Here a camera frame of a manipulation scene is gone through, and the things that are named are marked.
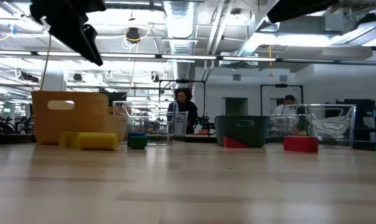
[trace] ceiling light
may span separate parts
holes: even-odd
[[[31,53],[18,50],[0,50],[0,55],[31,55]]]
[[[208,55],[162,55],[162,58],[168,59],[197,59],[197,60],[215,60],[216,56],[208,56]]]
[[[293,63],[334,63],[334,60],[323,60],[323,59],[297,59],[297,58],[283,58],[283,62],[293,62]]]
[[[340,61],[343,65],[376,65],[376,61],[358,61],[358,60],[343,60]]]
[[[119,58],[155,58],[153,54],[111,54],[102,53],[102,57],[119,57]]]
[[[38,55],[47,56],[47,52],[38,52]],[[50,52],[50,56],[80,56],[79,53],[76,52]]]
[[[197,43],[199,40],[198,39],[177,38],[177,37],[174,37],[174,38],[163,37],[162,41],[163,42],[169,41],[169,42],[182,42],[182,43],[186,43],[186,42],[195,42],[195,43]]]
[[[343,36],[333,37],[332,38],[333,45],[348,44],[351,41],[353,41],[354,39],[370,32],[374,28],[375,28],[374,26],[370,26],[370,27],[359,26],[358,29],[353,30],[351,32],[348,32],[348,33],[344,34]]]
[[[332,44],[332,40],[324,35],[283,34],[276,39],[276,44],[297,47],[327,47]]]
[[[275,62],[275,58],[261,58],[261,57],[223,57],[223,60],[232,61],[247,61],[247,62]]]
[[[21,13],[21,14],[25,13],[25,12],[22,12],[21,10],[16,9],[14,6],[9,4],[8,2],[4,2],[4,4],[6,4],[8,7],[10,7],[15,13]]]
[[[105,1],[106,4],[130,4],[130,5],[145,5],[148,6],[149,2],[135,2],[135,1]],[[154,6],[162,6],[161,3],[154,3]]]

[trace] handle cutout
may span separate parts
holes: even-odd
[[[70,100],[50,100],[47,106],[50,110],[74,110],[75,102]]]
[[[250,120],[237,120],[235,125],[238,127],[252,127],[255,125],[255,122]]]

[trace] duct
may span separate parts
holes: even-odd
[[[164,1],[167,14],[167,33],[170,38],[191,39],[194,35],[195,3],[187,1]],[[194,43],[189,41],[170,41],[172,54],[190,55],[194,51]],[[173,72],[176,79],[192,79],[191,64],[173,62]]]
[[[342,35],[344,31],[344,17],[341,14],[325,14],[323,16],[301,16],[288,21],[272,24],[255,32],[255,21],[249,23],[248,30],[250,38],[242,44],[235,56],[251,57],[256,49],[261,45],[278,44],[277,37],[285,34],[307,34],[307,35]],[[223,67],[232,69],[250,68],[258,63],[229,63],[221,64]]]
[[[0,4],[4,2],[8,3],[31,3],[31,0],[0,0]],[[106,0],[105,6],[107,9],[134,9],[134,10],[152,10],[152,11],[163,11],[163,6],[161,1],[120,1],[120,0]],[[13,11],[9,6],[2,5],[3,9],[8,9],[7,11]]]

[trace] transparent container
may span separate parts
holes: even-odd
[[[171,146],[175,136],[185,136],[180,130],[186,129],[187,113],[178,112],[176,102],[114,101],[113,110],[116,115],[127,116],[127,135],[145,134],[149,145]]]
[[[269,138],[314,136],[321,144],[352,147],[355,105],[288,105],[269,114]]]

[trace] red block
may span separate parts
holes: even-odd
[[[224,143],[224,147],[233,147],[233,148],[245,148],[245,147],[248,147],[236,140],[233,140],[231,138],[228,138],[228,137],[224,137],[223,139],[223,143]]]
[[[286,136],[283,138],[285,151],[318,153],[318,138],[306,136]]]

